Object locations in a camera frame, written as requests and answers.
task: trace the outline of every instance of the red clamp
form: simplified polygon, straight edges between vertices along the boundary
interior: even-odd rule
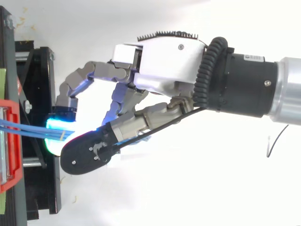
[[[11,100],[2,100],[0,99],[0,107],[5,108],[5,116],[7,121],[11,121],[14,123],[20,123],[20,111],[19,111],[19,104],[11,101]],[[0,175],[0,193],[7,191],[16,183],[23,176],[22,171],[22,153],[21,153],[21,136],[17,134],[7,133],[7,146],[5,149],[7,168],[7,179],[6,183],[1,184],[2,178]]]

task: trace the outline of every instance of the blue cable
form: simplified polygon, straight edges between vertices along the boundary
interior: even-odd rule
[[[3,129],[9,129],[9,128],[6,128],[6,127],[3,127],[3,126],[1,126],[0,125],[0,130],[3,130]],[[56,138],[58,138],[58,139],[61,139],[61,134],[44,134],[44,133],[36,133],[36,132],[33,132],[33,131],[23,131],[23,130],[21,130],[21,132],[24,132],[24,133],[29,133],[29,134],[39,134],[39,135],[41,135],[41,136],[45,136],[45,137],[56,137]],[[65,140],[68,136],[70,136],[70,135],[67,135],[67,134],[64,134],[64,136],[63,136],[63,140]]]
[[[54,133],[62,134],[63,133],[63,131],[60,129],[47,129],[47,128],[38,127],[38,126],[28,126],[28,125],[18,124],[18,123],[14,123],[14,122],[3,120],[3,119],[0,119],[0,124],[9,126],[9,127],[26,130],[26,131],[37,132],[37,133],[48,133],[48,134],[54,134]],[[74,133],[74,131],[68,131],[68,130],[65,131],[66,135],[71,135],[72,133]]]
[[[13,133],[21,136],[26,137],[35,137],[35,138],[41,138],[41,139],[50,139],[50,140],[61,140],[60,137],[54,137],[54,136],[48,136],[48,135],[42,135],[40,133],[33,133],[33,132],[26,132],[26,131],[20,131],[20,130],[14,130],[14,129],[8,129],[5,127],[0,127],[0,130],[7,132],[7,133]]]

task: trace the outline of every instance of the black heat sink fins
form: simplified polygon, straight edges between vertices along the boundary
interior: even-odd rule
[[[138,37],[138,41],[144,41],[148,39],[153,39],[157,37],[179,37],[179,38],[187,38],[187,39],[198,39],[198,35],[196,34],[189,34],[186,32],[156,32],[153,34],[144,35],[141,37]]]

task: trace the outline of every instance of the coiled black cable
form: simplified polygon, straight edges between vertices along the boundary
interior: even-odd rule
[[[197,79],[194,83],[193,101],[195,107],[208,108],[208,95],[210,81],[216,62],[221,53],[228,47],[223,37],[214,38],[204,53],[198,69]]]

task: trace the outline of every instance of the metal rod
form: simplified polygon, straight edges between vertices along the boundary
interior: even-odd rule
[[[23,158],[23,167],[38,167],[41,166],[38,157]]]
[[[28,58],[29,52],[16,52],[16,61],[25,62]]]

